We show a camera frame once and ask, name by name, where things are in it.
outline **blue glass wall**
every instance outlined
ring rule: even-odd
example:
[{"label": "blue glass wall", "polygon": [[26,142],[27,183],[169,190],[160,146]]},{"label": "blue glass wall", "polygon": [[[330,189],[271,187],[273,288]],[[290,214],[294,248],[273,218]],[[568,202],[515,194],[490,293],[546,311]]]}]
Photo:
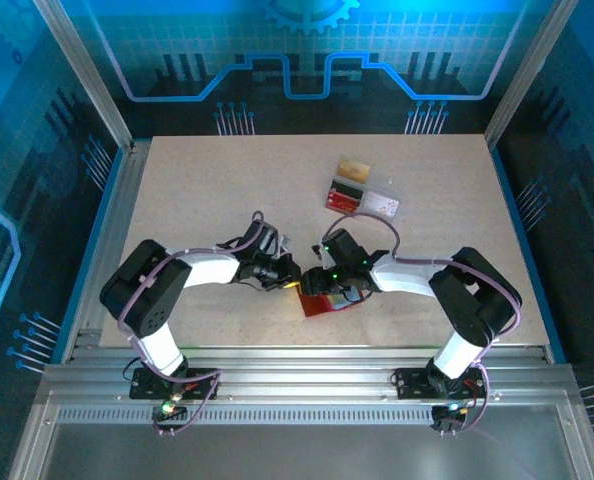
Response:
[{"label": "blue glass wall", "polygon": [[499,151],[564,351],[594,385],[594,0],[579,3]]},{"label": "blue glass wall", "polygon": [[483,132],[550,3],[65,5],[139,137],[249,133],[250,112],[265,134]]},{"label": "blue glass wall", "polygon": [[32,3],[0,1],[2,479],[112,168],[104,155],[112,159],[116,150]]}]

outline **aluminum frame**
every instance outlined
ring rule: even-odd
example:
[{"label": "aluminum frame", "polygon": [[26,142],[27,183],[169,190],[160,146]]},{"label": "aluminum frame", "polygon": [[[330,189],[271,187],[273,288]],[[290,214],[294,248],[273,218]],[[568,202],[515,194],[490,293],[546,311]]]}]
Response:
[{"label": "aluminum frame", "polygon": [[133,137],[63,5],[59,0],[33,1],[106,128],[119,148],[128,152]]},{"label": "aluminum frame", "polygon": [[[160,402],[130,400],[130,384],[121,375],[132,352],[98,349],[98,334],[81,332],[70,363],[46,368],[9,478],[41,477],[57,424],[150,422],[149,413]],[[430,423],[424,412],[434,401],[397,400],[389,377],[394,368],[424,366],[434,352],[362,347],[183,351],[193,366],[224,370],[219,395],[200,423],[302,425]],[[570,366],[548,364],[540,347],[518,346],[496,346],[486,365],[491,408],[555,406],[576,477],[594,479],[594,436]],[[331,417],[331,411],[342,413]],[[290,412],[305,413],[291,418]]]}]

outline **black cable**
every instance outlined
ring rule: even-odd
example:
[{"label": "black cable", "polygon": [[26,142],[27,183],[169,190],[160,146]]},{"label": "black cable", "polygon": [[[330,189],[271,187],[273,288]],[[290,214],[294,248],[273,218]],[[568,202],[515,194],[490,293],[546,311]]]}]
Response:
[{"label": "black cable", "polygon": [[218,243],[216,246],[219,248],[223,248],[224,250],[227,248],[231,248],[232,244],[241,240],[241,237],[235,237],[232,240],[228,240],[224,243]]},{"label": "black cable", "polygon": [[234,283],[234,285],[248,285],[250,288],[254,288],[255,290],[257,290],[258,292],[265,292],[266,290],[264,290],[263,288],[259,288],[254,286],[252,283],[248,283],[248,282],[236,282]]},{"label": "black cable", "polygon": [[350,298],[348,298],[348,297],[346,296],[346,292],[345,292],[345,291],[343,291],[343,290],[342,290],[341,294],[344,296],[344,298],[346,299],[346,301],[347,301],[347,302],[350,302],[350,303],[352,303],[353,305],[357,305],[358,303],[363,303],[363,302],[365,302],[366,300],[368,300],[368,299],[369,299],[369,298],[372,296],[373,292],[368,292],[368,295],[366,295],[366,296],[365,296],[365,297],[363,297],[363,298],[360,298],[359,300],[351,300]]},{"label": "black cable", "polygon": [[124,377],[124,378],[125,378],[126,380],[128,380],[129,382],[130,382],[130,381],[132,381],[132,379],[131,379],[131,378],[128,378],[128,377],[126,376],[126,372],[127,372],[127,371],[128,371],[128,369],[129,369],[129,368],[130,368],[130,367],[131,367],[131,366],[132,366],[132,365],[133,365],[135,362],[137,362],[138,360],[141,360],[141,358],[139,358],[139,357],[135,357],[135,358],[133,358],[133,359],[132,359],[130,362],[128,362],[128,365],[126,365],[126,366],[124,367],[124,371],[123,371],[123,372],[121,372],[121,376],[122,376],[122,377]]},{"label": "black cable", "polygon": [[344,296],[344,298],[346,299],[347,302],[355,303],[355,302],[358,301],[358,300],[351,300],[350,298],[348,298],[348,295],[346,295],[346,291],[345,290],[342,290],[341,291],[341,294]]}]

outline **beige work surface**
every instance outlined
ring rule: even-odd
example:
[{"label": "beige work surface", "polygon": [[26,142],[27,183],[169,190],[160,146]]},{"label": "beige work surface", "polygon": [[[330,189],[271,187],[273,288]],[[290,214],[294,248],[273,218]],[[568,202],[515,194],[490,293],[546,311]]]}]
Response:
[{"label": "beige work surface", "polygon": [[[339,214],[324,208],[340,156],[392,177],[403,202],[395,219],[399,254],[455,254],[477,248],[517,288],[523,321],[503,342],[546,344],[526,266],[481,135],[156,137],[143,174],[126,258],[153,238],[170,249],[212,246],[242,235],[260,209],[292,239],[295,261],[318,264],[311,245]],[[371,219],[342,224],[368,252],[392,234]],[[439,303],[406,293],[375,294],[338,313],[305,318],[295,289],[243,285],[186,289],[170,327],[180,346],[436,346],[451,327]],[[108,316],[102,345],[125,346]]]}]

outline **gray metal floor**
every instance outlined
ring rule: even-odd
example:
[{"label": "gray metal floor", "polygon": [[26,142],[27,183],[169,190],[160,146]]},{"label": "gray metal floor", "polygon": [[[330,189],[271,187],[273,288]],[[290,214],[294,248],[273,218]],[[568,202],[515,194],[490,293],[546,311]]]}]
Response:
[{"label": "gray metal floor", "polygon": [[421,426],[197,426],[160,438],[147,426],[60,425],[41,478],[531,478],[519,462],[538,479],[574,478],[554,408],[490,408],[479,428],[505,445]]}]

